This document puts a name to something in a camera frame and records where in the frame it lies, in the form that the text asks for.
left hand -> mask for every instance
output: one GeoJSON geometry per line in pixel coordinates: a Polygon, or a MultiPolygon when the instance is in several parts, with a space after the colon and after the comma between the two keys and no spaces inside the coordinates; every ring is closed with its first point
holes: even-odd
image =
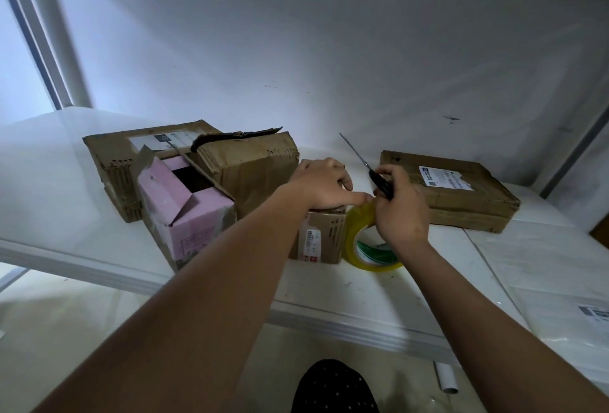
{"type": "Polygon", "coordinates": [[[295,196],[303,197],[314,210],[363,205],[372,200],[366,192],[353,191],[345,165],[333,158],[302,160],[285,187],[294,189],[295,196]]]}

forearm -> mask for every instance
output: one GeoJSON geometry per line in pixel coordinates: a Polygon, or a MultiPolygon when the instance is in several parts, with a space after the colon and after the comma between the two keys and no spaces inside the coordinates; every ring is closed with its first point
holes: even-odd
{"type": "Polygon", "coordinates": [[[194,258],[37,411],[218,411],[307,210],[280,188],[194,258]]]}
{"type": "Polygon", "coordinates": [[[483,296],[429,244],[395,250],[490,413],[609,410],[603,393],[483,296]]]}

flat cardboard package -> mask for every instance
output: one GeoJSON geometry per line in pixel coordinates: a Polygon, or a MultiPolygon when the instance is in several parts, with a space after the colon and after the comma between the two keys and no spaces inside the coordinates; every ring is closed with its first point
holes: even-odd
{"type": "Polygon", "coordinates": [[[480,163],[384,150],[381,164],[387,163],[402,166],[422,186],[432,224],[500,233],[520,208],[480,163]]]}
{"type": "Polygon", "coordinates": [[[112,203],[128,222],[142,219],[141,202],[137,199],[129,167],[140,149],[146,145],[159,155],[177,155],[168,141],[179,148],[188,148],[202,134],[220,131],[203,120],[180,125],[134,129],[83,138],[91,153],[103,188],[112,203]]]}
{"type": "Polygon", "coordinates": [[[236,220],[233,200],[186,152],[161,159],[144,147],[131,172],[144,223],[174,271],[236,220]]]}
{"type": "Polygon", "coordinates": [[[345,241],[345,208],[309,211],[290,251],[290,259],[338,264],[345,241]]]}
{"type": "Polygon", "coordinates": [[[298,166],[298,148],[280,130],[204,135],[193,144],[197,163],[232,195],[240,217],[260,206],[298,166]]]}

packing tape roll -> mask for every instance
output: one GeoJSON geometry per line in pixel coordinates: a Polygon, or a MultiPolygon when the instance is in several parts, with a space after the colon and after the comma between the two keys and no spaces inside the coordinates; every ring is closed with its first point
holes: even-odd
{"type": "Polygon", "coordinates": [[[347,211],[345,245],[343,257],[351,265],[369,272],[387,272],[402,266],[399,261],[393,264],[380,264],[373,261],[364,261],[357,252],[357,236],[359,233],[376,223],[375,203],[370,202],[362,206],[355,206],[347,211]]]}

pink box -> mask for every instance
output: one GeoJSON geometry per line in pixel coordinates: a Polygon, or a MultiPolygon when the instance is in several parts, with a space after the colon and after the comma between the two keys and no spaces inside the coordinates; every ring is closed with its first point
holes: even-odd
{"type": "Polygon", "coordinates": [[[234,202],[182,157],[160,160],[138,176],[144,206],[173,261],[188,261],[222,232],[234,202]]]}

